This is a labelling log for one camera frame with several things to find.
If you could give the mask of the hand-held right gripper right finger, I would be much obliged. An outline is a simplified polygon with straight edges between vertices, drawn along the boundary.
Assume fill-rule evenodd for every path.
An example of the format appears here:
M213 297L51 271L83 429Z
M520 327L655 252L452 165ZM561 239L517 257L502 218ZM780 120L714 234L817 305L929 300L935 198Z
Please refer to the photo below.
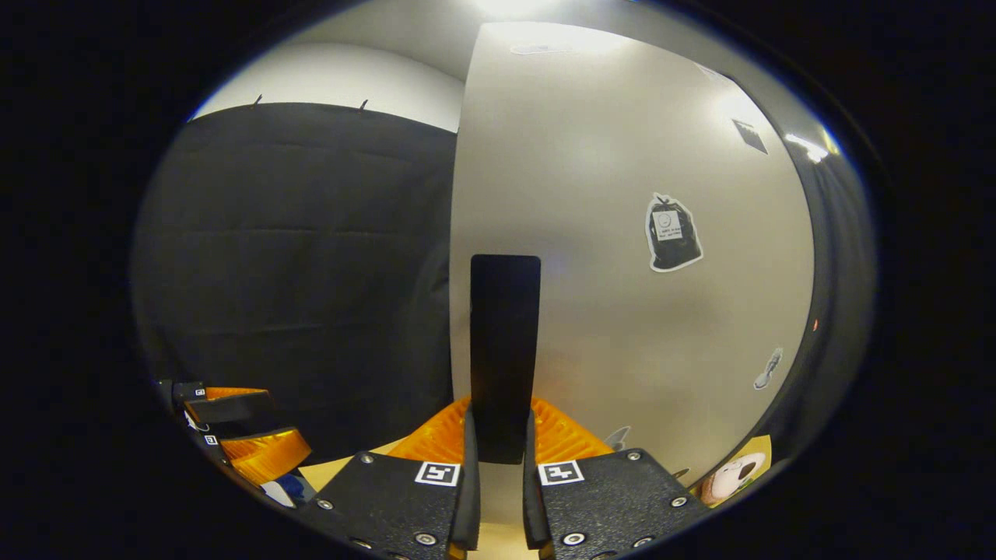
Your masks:
M525 542L541 559L623 558L710 513L647 450L614 450L541 398L526 437Z

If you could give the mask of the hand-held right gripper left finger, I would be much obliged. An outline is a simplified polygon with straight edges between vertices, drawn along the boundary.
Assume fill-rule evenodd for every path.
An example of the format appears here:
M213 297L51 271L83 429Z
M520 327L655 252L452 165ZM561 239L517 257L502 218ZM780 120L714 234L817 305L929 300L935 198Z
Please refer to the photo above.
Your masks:
M353 455L300 518L381 559L465 559L478 548L481 524L469 398L437 412L389 453Z

